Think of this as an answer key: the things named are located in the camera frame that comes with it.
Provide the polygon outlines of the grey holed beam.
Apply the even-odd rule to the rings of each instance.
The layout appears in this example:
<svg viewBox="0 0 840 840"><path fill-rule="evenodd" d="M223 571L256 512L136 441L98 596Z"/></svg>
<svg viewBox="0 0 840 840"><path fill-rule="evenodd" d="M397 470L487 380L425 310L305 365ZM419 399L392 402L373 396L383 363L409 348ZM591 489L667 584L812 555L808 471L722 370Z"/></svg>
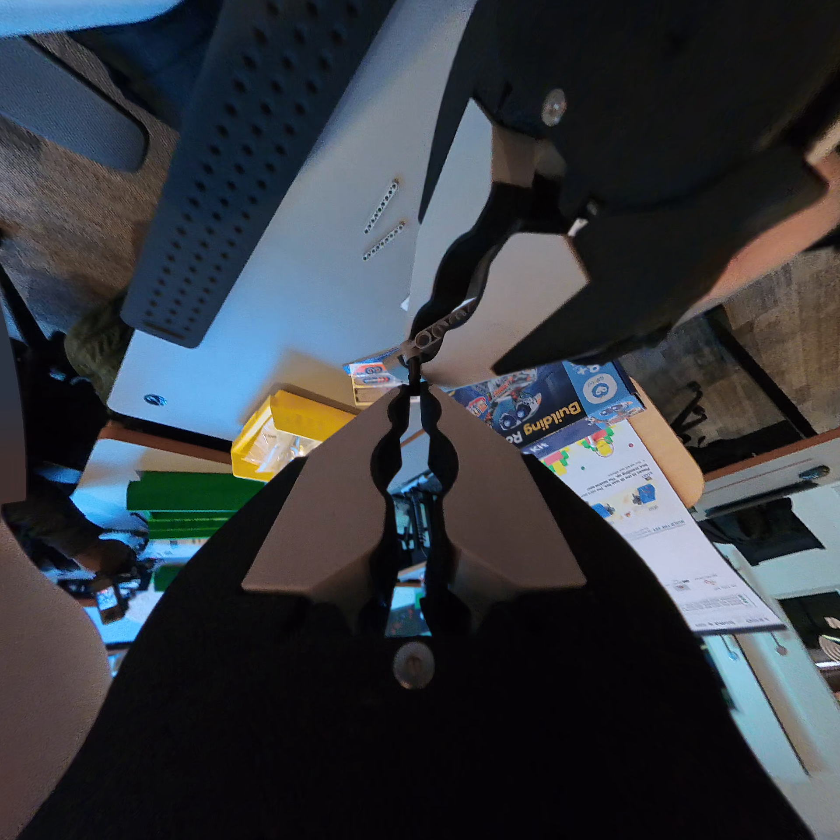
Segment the grey holed beam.
<svg viewBox="0 0 840 840"><path fill-rule="evenodd" d="M379 202L373 207L371 213L369 214L367 220L365 221L363 227L363 235L368 235L371 233L372 229L378 224L379 220L383 216L386 208L393 200L394 196L398 194L401 187L401 181L398 177L395 177L391 180L390 184L387 186L383 194L381 195Z"/></svg>
<svg viewBox="0 0 840 840"><path fill-rule="evenodd" d="M395 225L387 234L378 238L371 247L367 248L362 255L363 262L369 261L372 257L382 252L384 249L397 239L403 230L406 228L406 220L401 220Z"/></svg>

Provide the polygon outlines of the green storage bin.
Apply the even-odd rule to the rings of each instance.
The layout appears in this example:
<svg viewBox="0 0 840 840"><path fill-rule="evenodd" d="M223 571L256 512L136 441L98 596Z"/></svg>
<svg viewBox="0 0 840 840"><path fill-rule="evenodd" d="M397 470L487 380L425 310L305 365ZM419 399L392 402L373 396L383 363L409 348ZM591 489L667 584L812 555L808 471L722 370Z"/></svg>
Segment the green storage bin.
<svg viewBox="0 0 840 840"><path fill-rule="evenodd" d="M141 559L152 563L151 587L164 592L181 569L265 484L215 472L145 470L128 484L127 512L145 523Z"/></svg>

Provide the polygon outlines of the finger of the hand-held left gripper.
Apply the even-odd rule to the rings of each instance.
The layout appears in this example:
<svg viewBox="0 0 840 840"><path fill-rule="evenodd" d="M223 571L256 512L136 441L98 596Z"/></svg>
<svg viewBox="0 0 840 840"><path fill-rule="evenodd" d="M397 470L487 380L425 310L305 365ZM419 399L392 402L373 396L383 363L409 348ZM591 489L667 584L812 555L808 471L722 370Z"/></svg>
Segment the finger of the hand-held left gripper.
<svg viewBox="0 0 840 840"><path fill-rule="evenodd" d="M429 382L483 382L495 364L587 284L561 234L514 234L490 261L477 306L423 364Z"/></svg>
<svg viewBox="0 0 840 840"><path fill-rule="evenodd" d="M416 235L408 299L408 331L432 297L435 277L448 248L467 233L487 204L494 183L529 186L533 138L492 122L469 102Z"/></svg>

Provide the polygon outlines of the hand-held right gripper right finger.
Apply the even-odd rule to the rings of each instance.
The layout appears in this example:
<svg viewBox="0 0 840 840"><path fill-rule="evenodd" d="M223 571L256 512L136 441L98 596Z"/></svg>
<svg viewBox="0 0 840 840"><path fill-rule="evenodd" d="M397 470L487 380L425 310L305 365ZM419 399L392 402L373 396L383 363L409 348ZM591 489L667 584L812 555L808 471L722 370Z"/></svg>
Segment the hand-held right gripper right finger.
<svg viewBox="0 0 840 840"><path fill-rule="evenodd" d="M423 598L432 634L469 634L497 604L585 585L513 445L435 385L423 386L423 430L441 486Z"/></svg>

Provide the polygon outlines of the black perforated pad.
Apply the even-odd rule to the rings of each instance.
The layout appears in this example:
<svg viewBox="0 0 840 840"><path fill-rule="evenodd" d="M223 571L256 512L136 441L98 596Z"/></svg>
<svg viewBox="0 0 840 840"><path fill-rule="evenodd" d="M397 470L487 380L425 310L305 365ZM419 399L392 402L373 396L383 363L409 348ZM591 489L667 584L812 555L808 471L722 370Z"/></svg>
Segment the black perforated pad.
<svg viewBox="0 0 840 840"><path fill-rule="evenodd" d="M204 339L394 5L224 2L121 312Z"/></svg>

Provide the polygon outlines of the blue robot kit box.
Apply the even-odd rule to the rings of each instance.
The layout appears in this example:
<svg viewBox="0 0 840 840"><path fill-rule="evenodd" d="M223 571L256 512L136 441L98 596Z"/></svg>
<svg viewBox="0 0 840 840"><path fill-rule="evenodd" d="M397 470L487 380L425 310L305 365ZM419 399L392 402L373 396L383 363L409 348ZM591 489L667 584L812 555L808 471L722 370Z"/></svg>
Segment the blue robot kit box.
<svg viewBox="0 0 840 840"><path fill-rule="evenodd" d="M612 426L643 413L643 398L617 363L557 362L448 394L523 454L546 458L582 444L612 453Z"/></svg>

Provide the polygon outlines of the sticker sheet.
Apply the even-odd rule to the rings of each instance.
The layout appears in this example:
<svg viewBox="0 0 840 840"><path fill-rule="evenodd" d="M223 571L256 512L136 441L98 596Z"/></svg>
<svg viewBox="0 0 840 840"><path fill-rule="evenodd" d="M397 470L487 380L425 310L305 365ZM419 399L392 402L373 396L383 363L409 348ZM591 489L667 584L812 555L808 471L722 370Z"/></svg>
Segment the sticker sheet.
<svg viewBox="0 0 840 840"><path fill-rule="evenodd" d="M354 360L343 366L353 388L393 388L408 382L408 369L399 351Z"/></svg>

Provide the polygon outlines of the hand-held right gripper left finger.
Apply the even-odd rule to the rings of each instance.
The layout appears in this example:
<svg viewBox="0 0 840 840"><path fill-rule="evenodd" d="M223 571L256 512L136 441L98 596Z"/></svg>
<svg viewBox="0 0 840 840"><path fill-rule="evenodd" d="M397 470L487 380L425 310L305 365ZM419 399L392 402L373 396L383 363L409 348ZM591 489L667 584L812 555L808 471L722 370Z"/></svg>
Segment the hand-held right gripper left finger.
<svg viewBox="0 0 840 840"><path fill-rule="evenodd" d="M352 629L383 633L400 559L388 488L402 466L402 435L399 387L314 449L244 590L330 604Z"/></svg>

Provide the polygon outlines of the wooden document stand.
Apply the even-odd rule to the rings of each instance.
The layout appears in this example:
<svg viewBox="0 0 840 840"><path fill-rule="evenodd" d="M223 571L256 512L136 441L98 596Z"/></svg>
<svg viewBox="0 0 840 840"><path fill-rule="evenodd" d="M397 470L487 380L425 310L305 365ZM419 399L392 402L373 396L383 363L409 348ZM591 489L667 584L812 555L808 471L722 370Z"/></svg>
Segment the wooden document stand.
<svg viewBox="0 0 840 840"><path fill-rule="evenodd" d="M705 489L703 473L644 388L633 378L629 381L644 410L631 416L628 422L682 504L692 509Z"/></svg>

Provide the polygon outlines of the clear plastic bags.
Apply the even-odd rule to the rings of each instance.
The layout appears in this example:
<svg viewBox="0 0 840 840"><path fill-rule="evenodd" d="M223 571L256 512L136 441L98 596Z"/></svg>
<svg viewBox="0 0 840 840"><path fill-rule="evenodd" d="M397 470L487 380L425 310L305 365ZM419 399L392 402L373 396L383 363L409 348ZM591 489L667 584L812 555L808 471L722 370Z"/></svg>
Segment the clear plastic bags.
<svg viewBox="0 0 840 840"><path fill-rule="evenodd" d="M292 460L307 457L322 441L264 428L248 452L249 461L261 476L275 476Z"/></svg>

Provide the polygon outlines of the brown-edged office desk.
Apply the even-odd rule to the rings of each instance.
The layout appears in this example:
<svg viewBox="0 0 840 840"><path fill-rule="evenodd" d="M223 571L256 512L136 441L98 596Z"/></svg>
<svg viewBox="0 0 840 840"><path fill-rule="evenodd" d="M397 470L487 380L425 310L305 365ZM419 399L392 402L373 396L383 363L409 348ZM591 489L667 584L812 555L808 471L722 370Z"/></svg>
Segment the brown-edged office desk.
<svg viewBox="0 0 840 840"><path fill-rule="evenodd" d="M831 468L831 475L816 482L801 481L799 474L815 466ZM722 513L789 497L839 480L839 429L776 448L705 474L705 489L692 509L697 521Z"/></svg>

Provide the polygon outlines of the printed instruction sheet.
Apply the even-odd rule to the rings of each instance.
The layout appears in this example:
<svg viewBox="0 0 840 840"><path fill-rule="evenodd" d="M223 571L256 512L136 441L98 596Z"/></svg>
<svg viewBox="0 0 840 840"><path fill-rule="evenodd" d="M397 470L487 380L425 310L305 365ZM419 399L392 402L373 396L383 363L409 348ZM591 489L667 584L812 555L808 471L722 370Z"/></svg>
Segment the printed instruction sheet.
<svg viewBox="0 0 840 840"><path fill-rule="evenodd" d="M552 434L522 452L541 461L630 544L692 631L786 629L712 546L629 421L573 443Z"/></svg>

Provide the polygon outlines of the black office chair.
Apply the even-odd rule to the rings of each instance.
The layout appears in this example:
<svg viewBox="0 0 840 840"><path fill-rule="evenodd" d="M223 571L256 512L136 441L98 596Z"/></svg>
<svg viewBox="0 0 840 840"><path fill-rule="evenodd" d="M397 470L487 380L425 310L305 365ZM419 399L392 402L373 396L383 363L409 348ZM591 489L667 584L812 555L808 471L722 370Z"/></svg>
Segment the black office chair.
<svg viewBox="0 0 840 840"><path fill-rule="evenodd" d="M686 447L690 445L691 432L707 420L707 412L700 404L703 390L697 381L690 381L686 385L691 397L687 405L669 423L670 429L677 436L680 443Z"/></svg>

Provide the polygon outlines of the grey beam with end connector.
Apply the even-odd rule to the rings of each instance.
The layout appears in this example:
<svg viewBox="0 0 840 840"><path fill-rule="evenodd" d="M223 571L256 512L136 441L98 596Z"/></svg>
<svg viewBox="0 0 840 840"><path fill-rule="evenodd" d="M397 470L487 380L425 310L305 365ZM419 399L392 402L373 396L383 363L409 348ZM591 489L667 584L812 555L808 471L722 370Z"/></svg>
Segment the grey beam with end connector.
<svg viewBox="0 0 840 840"><path fill-rule="evenodd" d="M462 302L449 314L419 330L412 339L404 341L396 351L397 362L408 369L410 360L419 359L419 363L429 362L440 351L445 336L458 329L469 320L478 304L476 297Z"/></svg>

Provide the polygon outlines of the person's left forearm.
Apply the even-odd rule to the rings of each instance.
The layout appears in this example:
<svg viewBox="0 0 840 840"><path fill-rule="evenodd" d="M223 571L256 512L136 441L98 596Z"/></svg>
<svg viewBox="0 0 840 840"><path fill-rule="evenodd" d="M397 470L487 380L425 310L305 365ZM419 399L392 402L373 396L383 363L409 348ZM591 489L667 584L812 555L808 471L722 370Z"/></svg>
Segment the person's left forearm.
<svg viewBox="0 0 840 840"><path fill-rule="evenodd" d="M740 250L710 291L693 304L677 324L721 304L742 287L790 262L831 234L838 224L838 185L832 185L819 202L761 234Z"/></svg>

